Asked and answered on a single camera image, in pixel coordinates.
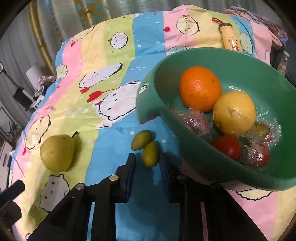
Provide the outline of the yellow blue patterned curtain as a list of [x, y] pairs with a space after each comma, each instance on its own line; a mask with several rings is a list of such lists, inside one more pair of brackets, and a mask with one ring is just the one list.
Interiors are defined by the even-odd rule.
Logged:
[[29, 19], [45, 69], [55, 74], [55, 59], [62, 43], [110, 19], [106, 1], [31, 1]]

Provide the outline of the black floor lamp stand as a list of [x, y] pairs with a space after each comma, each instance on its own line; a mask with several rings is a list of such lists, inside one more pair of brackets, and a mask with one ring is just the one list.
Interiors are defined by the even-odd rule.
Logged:
[[33, 113], [36, 109], [33, 107], [33, 103], [35, 102], [33, 96], [25, 90], [20, 85], [17, 85], [16, 82], [10, 77], [10, 75], [6, 72], [4, 66], [2, 63], [0, 63], [1, 66], [1, 73], [4, 73], [4, 75], [11, 81], [11, 83], [16, 87], [16, 91], [13, 94], [13, 98], [22, 106], [25, 108], [25, 111], [29, 111], [30, 113]]

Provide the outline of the colourful striped cartoon bedsheet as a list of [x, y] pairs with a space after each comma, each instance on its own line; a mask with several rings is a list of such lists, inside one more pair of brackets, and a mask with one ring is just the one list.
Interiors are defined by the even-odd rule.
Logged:
[[[267, 27], [191, 5], [107, 20], [61, 45], [56, 60], [61, 78], [48, 89], [13, 155], [12, 180], [25, 184], [16, 200], [22, 211], [16, 223], [18, 239], [26, 240], [76, 183], [95, 184], [122, 165], [137, 132], [154, 131], [164, 151], [180, 156], [177, 138], [163, 120], [137, 121], [136, 90], [170, 54], [222, 48], [213, 17], [234, 25], [243, 53], [269, 63], [273, 34]], [[45, 139], [74, 132], [73, 164], [64, 172], [47, 170], [39, 153]]]

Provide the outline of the red cherry tomato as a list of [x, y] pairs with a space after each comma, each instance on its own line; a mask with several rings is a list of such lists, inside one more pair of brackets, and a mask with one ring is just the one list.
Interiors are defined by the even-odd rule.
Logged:
[[240, 143], [234, 136], [224, 135], [218, 137], [211, 143], [211, 145], [235, 161], [238, 161], [240, 158]]

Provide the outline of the potted green plant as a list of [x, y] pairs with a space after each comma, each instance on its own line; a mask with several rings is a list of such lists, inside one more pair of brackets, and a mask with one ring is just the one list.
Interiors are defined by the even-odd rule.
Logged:
[[17, 140], [20, 137], [21, 129], [20, 126], [12, 121], [9, 122], [9, 128], [10, 130], [8, 131], [8, 140], [11, 143], [16, 143]]

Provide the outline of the crumpled patterned cloth on chair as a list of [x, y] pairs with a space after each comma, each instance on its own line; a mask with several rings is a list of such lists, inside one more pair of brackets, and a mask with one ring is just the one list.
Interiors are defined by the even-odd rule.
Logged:
[[56, 81], [54, 76], [41, 76], [35, 86], [33, 97], [39, 97], [46, 93], [46, 90]]

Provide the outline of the green pear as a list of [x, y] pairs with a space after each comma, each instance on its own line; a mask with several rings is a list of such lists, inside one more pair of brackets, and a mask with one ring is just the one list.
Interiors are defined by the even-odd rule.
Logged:
[[43, 165], [52, 172], [64, 172], [69, 169], [75, 153], [74, 137], [78, 132], [69, 135], [48, 137], [40, 147]]

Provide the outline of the plastic red fruits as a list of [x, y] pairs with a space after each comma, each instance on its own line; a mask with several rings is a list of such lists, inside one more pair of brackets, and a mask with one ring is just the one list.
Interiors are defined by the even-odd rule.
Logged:
[[[267, 120], [269, 110], [260, 109], [256, 112], [253, 127], [241, 136], [234, 136], [240, 143], [241, 154], [237, 162], [252, 169], [263, 169], [270, 157], [270, 149], [277, 145], [281, 138], [282, 127], [276, 118]], [[189, 108], [184, 111], [174, 109], [173, 114], [196, 136], [211, 144], [216, 138], [225, 134], [214, 133], [216, 127], [213, 118], [208, 120], [204, 113]]]

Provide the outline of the yellow grapefruit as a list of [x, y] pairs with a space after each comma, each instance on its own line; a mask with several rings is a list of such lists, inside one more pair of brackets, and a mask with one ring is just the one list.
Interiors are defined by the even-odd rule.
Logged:
[[248, 94], [232, 90], [218, 98], [213, 107], [213, 123], [225, 135], [241, 136], [256, 121], [256, 108]]

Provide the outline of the yellow cartoon thermos bottle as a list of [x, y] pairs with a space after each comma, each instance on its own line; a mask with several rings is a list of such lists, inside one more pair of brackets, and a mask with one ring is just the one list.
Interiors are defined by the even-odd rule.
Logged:
[[215, 17], [212, 17], [212, 21], [218, 24], [225, 49], [242, 52], [240, 42], [234, 34], [233, 26], [230, 23], [223, 22]]

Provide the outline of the pile of pink clothes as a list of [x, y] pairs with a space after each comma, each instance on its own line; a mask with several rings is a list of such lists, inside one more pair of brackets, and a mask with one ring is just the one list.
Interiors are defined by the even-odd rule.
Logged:
[[266, 26], [272, 37], [274, 48], [280, 49], [287, 46], [288, 34], [286, 31], [280, 25], [273, 23], [268, 18], [259, 16], [239, 5], [231, 6], [229, 9], [224, 9], [224, 11], [226, 14], [238, 16], [240, 18], [249, 20], [250, 22], [255, 22], [257, 24]]

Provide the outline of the white cylindrical lamp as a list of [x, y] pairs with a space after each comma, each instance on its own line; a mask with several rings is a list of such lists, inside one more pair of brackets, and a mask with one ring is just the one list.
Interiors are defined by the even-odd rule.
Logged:
[[33, 87], [36, 86], [36, 84], [39, 81], [39, 78], [42, 76], [44, 76], [44, 73], [43, 73], [41, 67], [38, 65], [38, 63], [34, 64], [26, 72], [26, 77], [28, 78], [29, 82], [31, 83], [31, 85]]

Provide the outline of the small green olive fruit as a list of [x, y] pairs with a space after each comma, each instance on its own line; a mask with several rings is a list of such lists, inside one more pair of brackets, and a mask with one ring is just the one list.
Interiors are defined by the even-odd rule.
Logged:
[[142, 153], [142, 162], [145, 167], [152, 168], [158, 164], [160, 156], [159, 144], [156, 141], [149, 142]]
[[149, 130], [143, 130], [138, 132], [132, 139], [131, 149], [133, 151], [143, 149], [147, 144], [152, 141], [152, 132]]

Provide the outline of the white tv cabinet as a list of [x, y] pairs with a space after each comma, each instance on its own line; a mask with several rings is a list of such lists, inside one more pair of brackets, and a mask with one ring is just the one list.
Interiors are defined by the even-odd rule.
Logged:
[[0, 188], [1, 192], [11, 185], [12, 173], [11, 162], [13, 147], [9, 142], [1, 138], [1, 156], [0, 156]]

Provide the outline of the orange fruit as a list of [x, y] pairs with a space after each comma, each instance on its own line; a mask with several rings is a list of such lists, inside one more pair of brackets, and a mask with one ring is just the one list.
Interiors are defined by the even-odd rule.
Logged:
[[212, 71], [202, 66], [193, 66], [182, 73], [179, 94], [186, 107], [207, 113], [222, 95], [222, 87]]

